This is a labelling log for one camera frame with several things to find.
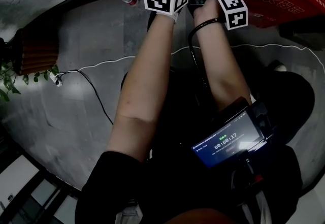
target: black shirt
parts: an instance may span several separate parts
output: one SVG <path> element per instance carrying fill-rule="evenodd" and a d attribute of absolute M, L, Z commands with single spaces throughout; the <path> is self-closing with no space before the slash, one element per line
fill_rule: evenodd
<path fill-rule="evenodd" d="M 263 151 L 261 172 L 272 221 L 285 223 L 296 209 L 301 188 L 299 165 L 293 150 L 283 146 Z M 144 223 L 165 223 L 196 208 L 214 208 L 233 220 L 246 223 L 241 207 L 229 197 L 230 176 L 209 172 L 188 157 L 166 154 L 146 163 L 118 153 L 104 152 L 82 189 L 76 224 L 114 223 L 116 214 L 135 199 Z"/>

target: hand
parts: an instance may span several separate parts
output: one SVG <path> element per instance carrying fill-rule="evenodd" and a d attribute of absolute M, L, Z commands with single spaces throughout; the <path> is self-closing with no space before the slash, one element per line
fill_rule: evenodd
<path fill-rule="evenodd" d="M 218 0 L 206 0 L 202 7 L 194 11 L 195 26 L 207 20 L 218 18 L 219 10 L 221 10 L 221 6 Z"/>

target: white cable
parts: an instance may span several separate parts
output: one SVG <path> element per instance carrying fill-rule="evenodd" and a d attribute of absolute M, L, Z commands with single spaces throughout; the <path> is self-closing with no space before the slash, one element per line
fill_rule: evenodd
<path fill-rule="evenodd" d="M 279 46 L 279 47 L 283 47 L 283 48 L 291 48 L 291 47 L 293 47 L 293 48 L 299 49 L 299 50 L 301 50 L 301 51 L 304 50 L 304 49 L 307 49 L 307 50 L 309 50 L 309 51 L 310 51 L 310 52 L 311 52 L 311 53 L 312 53 L 312 54 L 317 58 L 318 62 L 322 65 L 323 70 L 324 70 L 324 74 L 325 74 L 325 67 L 324 67 L 324 64 L 320 61 L 320 59 L 318 58 L 318 56 L 317 56 L 317 55 L 316 55 L 316 54 L 315 54 L 311 49 L 309 49 L 309 48 L 307 48 L 307 47 L 299 48 L 299 47 L 297 47 L 297 46 L 295 46 L 295 45 L 287 45 L 287 46 L 284 46 L 284 45 L 281 45 L 281 44 L 274 44 L 274 43 L 265 44 L 265 45 L 240 44 L 240 45 L 230 46 L 230 47 L 231 47 L 231 48 L 237 48 L 237 47 L 241 47 L 241 46 L 251 46 L 251 47 L 256 47 L 256 48 L 265 48 L 265 47 L 267 47 L 267 46 Z M 187 49 L 187 48 L 189 48 L 189 47 L 188 47 L 188 46 L 185 46 L 185 47 L 183 47 L 183 48 L 180 48 L 180 49 L 178 49 L 177 51 L 173 52 L 171 55 L 174 55 L 174 54 L 178 53 L 179 51 L 182 51 L 182 50 Z M 79 69 L 78 71 L 81 71 L 81 70 L 86 69 L 86 68 L 94 68 L 94 67 L 97 67 L 97 66 L 99 66 L 99 65 L 101 65 L 101 64 L 104 64 L 104 63 L 118 62 L 118 61 L 120 61 L 120 60 L 128 59 L 128 58 L 135 58 L 135 56 L 125 56 L 125 57 L 120 58 L 120 59 L 117 59 L 117 60 L 106 60 L 106 61 L 102 61 L 102 62 L 100 62 L 100 63 L 98 63 L 98 64 L 96 64 L 96 65 L 82 67 L 82 68 Z M 55 75 L 55 77 L 57 77 L 57 76 L 59 76 L 59 75 L 62 75 L 62 74 L 64 74 L 64 73 L 67 73 L 67 72 L 61 72 L 61 73 L 58 73 L 58 74 Z"/>
<path fill-rule="evenodd" d="M 252 44 L 240 44 L 240 45 L 236 45 L 236 46 L 230 46 L 231 48 L 237 48 L 237 47 L 241 47 L 241 46 L 251 46 L 251 47 L 256 47 L 256 48 L 264 48 L 264 47 L 267 47 L 267 46 L 279 46 L 279 47 L 283 47 L 283 48 L 290 48 L 290 47 L 293 47 L 293 48 L 296 48 L 298 50 L 309 50 L 315 57 L 316 59 L 318 60 L 318 62 L 320 63 L 320 65 L 323 67 L 323 71 L 324 71 L 324 74 L 325 74 L 325 67 L 324 67 L 324 64 L 320 61 L 320 59 L 318 58 L 318 56 L 309 48 L 307 47 L 304 47 L 304 48 L 299 48 L 295 45 L 287 45 L 287 46 L 284 46 L 284 45 L 281 45 L 281 44 L 274 44 L 274 43 L 270 43 L 270 44 L 265 44 L 265 45 L 252 45 Z"/>

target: power plug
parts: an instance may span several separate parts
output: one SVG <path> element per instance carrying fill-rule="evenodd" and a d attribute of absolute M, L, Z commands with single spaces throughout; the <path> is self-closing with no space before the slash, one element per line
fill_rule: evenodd
<path fill-rule="evenodd" d="M 53 73 L 50 73 L 50 79 L 55 83 L 56 86 L 61 87 L 62 81 L 56 77 Z"/>

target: person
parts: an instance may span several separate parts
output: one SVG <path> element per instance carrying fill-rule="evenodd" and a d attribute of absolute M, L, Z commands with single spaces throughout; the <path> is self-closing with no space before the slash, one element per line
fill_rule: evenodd
<path fill-rule="evenodd" d="M 218 16 L 217 0 L 207 0 L 195 10 L 194 22 L 197 26 Z M 156 15 L 150 26 L 123 83 L 107 151 L 82 189 L 76 224 L 126 223 L 123 218 L 131 215 L 140 221 L 141 214 L 141 223 L 251 223 L 231 201 L 226 174 L 199 167 L 177 146 L 202 125 L 196 107 L 189 105 L 195 103 L 191 86 L 170 70 L 173 28 L 174 20 L 165 15 Z M 222 25 L 209 24 L 197 36 L 214 109 L 222 111 L 240 97 L 251 104 Z M 257 85 L 279 128 L 276 148 L 263 150 L 259 156 L 264 159 L 256 160 L 255 167 L 266 180 L 272 221 L 285 223 L 295 211 L 302 183 L 295 154 L 284 144 L 308 119 L 314 93 L 307 81 L 290 72 L 264 73 Z M 141 213 L 123 211 L 137 205 Z"/>

